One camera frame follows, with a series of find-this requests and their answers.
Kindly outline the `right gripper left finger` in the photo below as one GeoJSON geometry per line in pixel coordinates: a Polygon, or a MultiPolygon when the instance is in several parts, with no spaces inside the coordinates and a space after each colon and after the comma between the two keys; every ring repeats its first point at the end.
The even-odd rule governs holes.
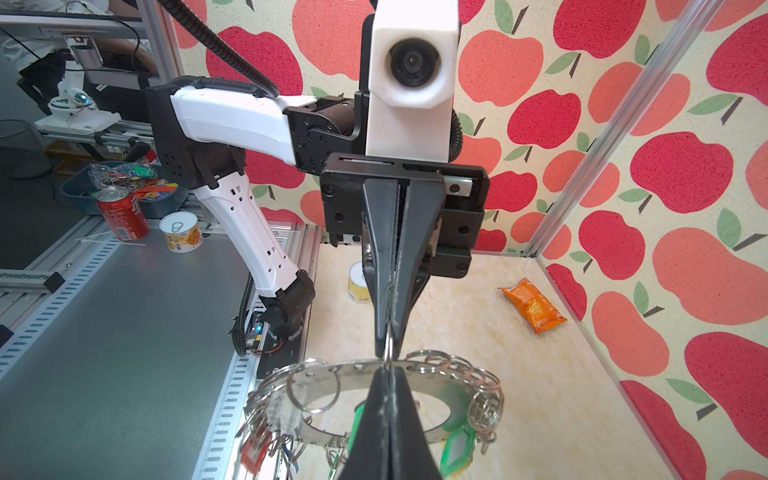
{"type": "Polygon", "coordinates": [[[340,480],[384,480],[390,473],[390,375],[376,370],[340,480]]]}

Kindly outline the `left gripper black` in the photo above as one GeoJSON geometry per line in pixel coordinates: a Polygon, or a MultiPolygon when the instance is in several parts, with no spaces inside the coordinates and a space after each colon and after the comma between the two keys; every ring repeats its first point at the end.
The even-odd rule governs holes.
{"type": "Polygon", "coordinates": [[[375,355],[384,358],[391,316],[393,347],[402,346],[419,268],[443,204],[430,273],[466,275],[485,215],[488,174],[478,166],[334,153],[321,171],[320,187],[333,246],[359,242],[364,226],[363,264],[374,306],[375,355]],[[435,179],[444,186],[425,181],[435,179]],[[397,251],[398,182],[410,180],[397,251]]]}

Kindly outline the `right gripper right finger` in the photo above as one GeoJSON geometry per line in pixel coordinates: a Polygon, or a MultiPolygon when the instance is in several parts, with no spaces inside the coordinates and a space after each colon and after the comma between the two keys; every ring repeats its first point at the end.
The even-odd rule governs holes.
{"type": "Polygon", "coordinates": [[[393,367],[389,379],[389,478],[440,480],[405,371],[393,367]]]}

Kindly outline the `metal ring plate with keyrings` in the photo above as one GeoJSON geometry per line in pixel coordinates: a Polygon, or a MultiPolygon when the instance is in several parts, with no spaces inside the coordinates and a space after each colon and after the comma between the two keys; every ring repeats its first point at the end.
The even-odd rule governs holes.
{"type": "Polygon", "coordinates": [[[289,479],[319,447],[332,479],[447,479],[495,442],[500,379],[437,350],[283,367],[249,393],[236,470],[289,479]]]}

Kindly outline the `green tag with silver key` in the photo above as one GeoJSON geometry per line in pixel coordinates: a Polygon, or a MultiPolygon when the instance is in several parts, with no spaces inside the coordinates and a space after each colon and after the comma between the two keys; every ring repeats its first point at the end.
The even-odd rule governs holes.
{"type": "Polygon", "coordinates": [[[477,433],[465,422],[444,442],[439,470],[444,479],[455,477],[468,469],[473,461],[477,433]]]}

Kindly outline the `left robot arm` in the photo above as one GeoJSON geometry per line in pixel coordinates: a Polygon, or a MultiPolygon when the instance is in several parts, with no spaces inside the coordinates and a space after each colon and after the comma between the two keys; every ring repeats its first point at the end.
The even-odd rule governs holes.
{"type": "Polygon", "coordinates": [[[163,168],[224,228],[277,336],[298,330],[315,288],[286,258],[250,191],[251,151],[317,176],[332,240],[362,240],[378,357],[400,352],[431,277],[466,274],[490,189],[486,171],[454,160],[366,155],[366,90],[350,99],[280,96],[274,87],[187,76],[145,96],[163,168]]]}

